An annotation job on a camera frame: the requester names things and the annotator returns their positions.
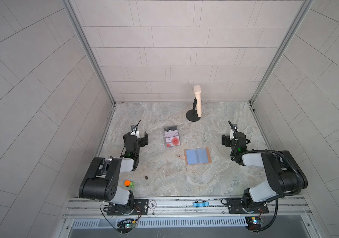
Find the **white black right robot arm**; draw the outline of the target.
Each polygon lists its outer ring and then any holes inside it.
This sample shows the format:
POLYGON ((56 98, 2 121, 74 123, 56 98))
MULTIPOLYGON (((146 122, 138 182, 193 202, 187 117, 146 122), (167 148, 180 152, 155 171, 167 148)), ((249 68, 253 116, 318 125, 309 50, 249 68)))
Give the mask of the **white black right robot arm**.
POLYGON ((263 168, 266 173, 266 179, 262 183, 243 192, 244 207, 297 195, 307 188, 307 178, 290 152, 269 149, 247 150, 248 144, 249 139, 241 132, 222 135, 222 145, 231 149, 232 161, 241 166, 263 168))

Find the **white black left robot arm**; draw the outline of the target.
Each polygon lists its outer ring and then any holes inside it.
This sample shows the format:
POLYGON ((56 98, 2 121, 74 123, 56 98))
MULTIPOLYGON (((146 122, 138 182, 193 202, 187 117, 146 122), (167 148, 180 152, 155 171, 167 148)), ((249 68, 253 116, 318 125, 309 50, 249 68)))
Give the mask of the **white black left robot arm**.
POLYGON ((101 200, 117 205, 127 205, 133 200, 133 193, 118 185, 121 173, 136 170, 139 164, 140 148, 148 145, 149 136, 139 138, 134 132, 123 136, 126 152, 120 158, 93 158, 79 187, 79 197, 101 200))

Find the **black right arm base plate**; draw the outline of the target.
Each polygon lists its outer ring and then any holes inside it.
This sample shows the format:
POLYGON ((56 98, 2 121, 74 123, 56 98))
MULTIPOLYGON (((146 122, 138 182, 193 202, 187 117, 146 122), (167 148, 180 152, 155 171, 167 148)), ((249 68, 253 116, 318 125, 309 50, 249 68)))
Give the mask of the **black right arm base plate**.
POLYGON ((228 208, 229 214, 260 214, 269 213, 266 202, 256 203, 250 198, 224 198, 221 203, 228 208))

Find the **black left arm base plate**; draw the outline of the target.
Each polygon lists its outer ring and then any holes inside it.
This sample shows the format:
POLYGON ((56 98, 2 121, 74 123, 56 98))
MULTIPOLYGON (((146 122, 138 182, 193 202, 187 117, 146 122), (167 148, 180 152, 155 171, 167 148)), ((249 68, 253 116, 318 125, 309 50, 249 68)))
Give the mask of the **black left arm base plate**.
POLYGON ((106 208, 108 216, 138 216, 147 215, 149 207, 148 199, 135 199, 128 201, 125 205, 110 204, 106 208))

